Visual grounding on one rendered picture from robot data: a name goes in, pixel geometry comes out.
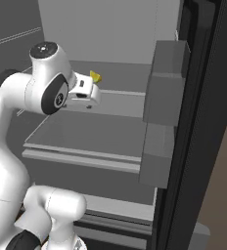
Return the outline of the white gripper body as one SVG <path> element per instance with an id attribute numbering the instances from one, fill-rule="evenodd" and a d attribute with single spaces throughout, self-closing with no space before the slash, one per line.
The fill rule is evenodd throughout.
<path id="1" fill-rule="evenodd" d="M 66 101 L 67 105 L 94 106 L 101 101 L 101 91 L 97 85 L 92 86 L 92 91 L 87 96 L 78 96 L 74 91 L 70 91 Z"/>

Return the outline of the yellow lemon wedge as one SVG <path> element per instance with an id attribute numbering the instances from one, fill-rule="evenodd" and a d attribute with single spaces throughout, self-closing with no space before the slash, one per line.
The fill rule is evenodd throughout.
<path id="1" fill-rule="evenodd" d="M 102 80 L 102 76 L 93 70 L 90 71 L 90 76 L 92 77 L 94 83 L 98 83 Z"/>

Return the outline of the glass fridge shelf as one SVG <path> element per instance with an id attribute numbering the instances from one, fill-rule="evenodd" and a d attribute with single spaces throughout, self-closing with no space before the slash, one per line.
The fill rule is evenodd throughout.
<path id="1" fill-rule="evenodd" d="M 107 115 L 143 116 L 144 99 L 151 66 L 149 64 L 120 62 L 71 61 L 74 71 L 85 75 L 90 70 L 99 73 L 102 81 L 101 102 L 91 108 L 67 101 L 63 110 L 100 113 Z"/>

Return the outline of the grey framed fridge shelf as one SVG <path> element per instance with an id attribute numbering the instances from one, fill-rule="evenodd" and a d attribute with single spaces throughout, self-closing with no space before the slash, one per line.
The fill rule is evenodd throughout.
<path id="1" fill-rule="evenodd" d="M 145 131 L 141 118 L 62 110 L 47 117 L 24 146 L 60 152 L 74 164 L 138 174 Z"/>

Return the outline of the grey fridge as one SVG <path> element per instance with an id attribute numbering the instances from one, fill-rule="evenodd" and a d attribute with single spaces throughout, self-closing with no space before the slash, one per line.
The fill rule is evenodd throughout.
<path id="1" fill-rule="evenodd" d="M 175 37 L 180 0 L 0 0 L 0 73 L 32 72 L 29 51 L 55 42 L 71 61 L 149 64 L 156 44 Z M 139 182 L 139 173 L 70 163 L 65 154 L 25 147 L 25 140 L 50 115 L 15 109 L 9 150 L 23 163 L 30 182 L 110 199 L 153 204 L 159 187 Z"/>

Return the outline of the black fridge door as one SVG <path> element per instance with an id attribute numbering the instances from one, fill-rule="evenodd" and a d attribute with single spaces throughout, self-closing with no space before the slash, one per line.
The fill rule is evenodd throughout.
<path id="1" fill-rule="evenodd" d="M 149 250 L 188 250 L 227 126 L 227 0 L 199 5 L 167 188 Z"/>

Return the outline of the grey fridge drawer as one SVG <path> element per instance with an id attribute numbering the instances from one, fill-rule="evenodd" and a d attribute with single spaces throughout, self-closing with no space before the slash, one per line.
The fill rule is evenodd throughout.
<path id="1" fill-rule="evenodd" d="M 148 250 L 156 197 L 154 194 L 152 205 L 146 205 L 85 194 L 87 210 L 75 228 L 83 238 Z"/>

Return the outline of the large grey door bin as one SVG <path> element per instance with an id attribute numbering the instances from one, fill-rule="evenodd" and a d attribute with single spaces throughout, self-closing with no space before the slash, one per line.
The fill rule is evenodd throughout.
<path id="1" fill-rule="evenodd" d="M 178 124 L 189 58 L 186 41 L 157 42 L 144 102 L 145 122 Z"/>

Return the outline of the small grey door bin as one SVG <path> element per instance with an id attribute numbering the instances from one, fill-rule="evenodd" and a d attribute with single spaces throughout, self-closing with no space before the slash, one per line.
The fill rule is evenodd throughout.
<path id="1" fill-rule="evenodd" d="M 155 188 L 167 188 L 173 150 L 174 128 L 148 123 L 139 182 Z"/>

